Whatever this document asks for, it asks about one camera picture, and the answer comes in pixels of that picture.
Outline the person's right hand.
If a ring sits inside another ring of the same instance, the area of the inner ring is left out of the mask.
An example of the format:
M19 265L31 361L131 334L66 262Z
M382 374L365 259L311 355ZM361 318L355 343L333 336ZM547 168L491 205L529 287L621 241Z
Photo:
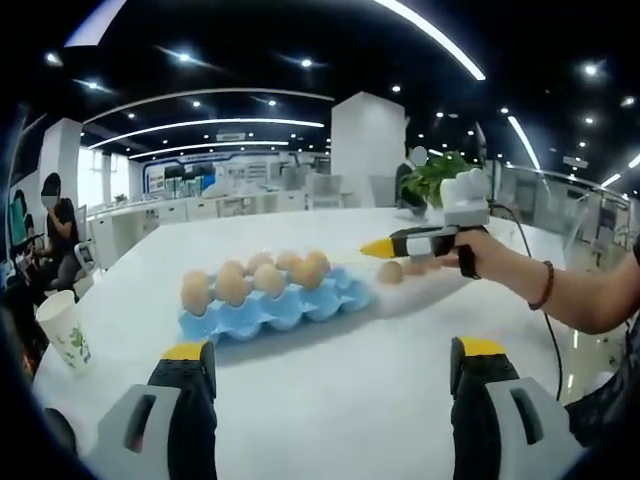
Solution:
M463 253L474 254L475 276L499 283L541 309L551 296L554 267L503 245L485 230L467 230L455 236L451 250L436 258L442 265L463 271Z

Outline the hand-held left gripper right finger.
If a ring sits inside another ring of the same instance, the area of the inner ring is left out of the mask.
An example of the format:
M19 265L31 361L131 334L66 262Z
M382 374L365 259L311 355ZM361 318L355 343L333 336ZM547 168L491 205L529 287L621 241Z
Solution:
M490 339L451 343L455 479L561 479L584 448L565 408Z

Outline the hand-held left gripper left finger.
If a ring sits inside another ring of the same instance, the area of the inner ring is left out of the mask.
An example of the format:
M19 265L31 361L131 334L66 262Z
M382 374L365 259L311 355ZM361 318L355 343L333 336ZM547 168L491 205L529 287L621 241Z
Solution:
M99 479L215 479L214 344L178 344L98 423L85 464Z

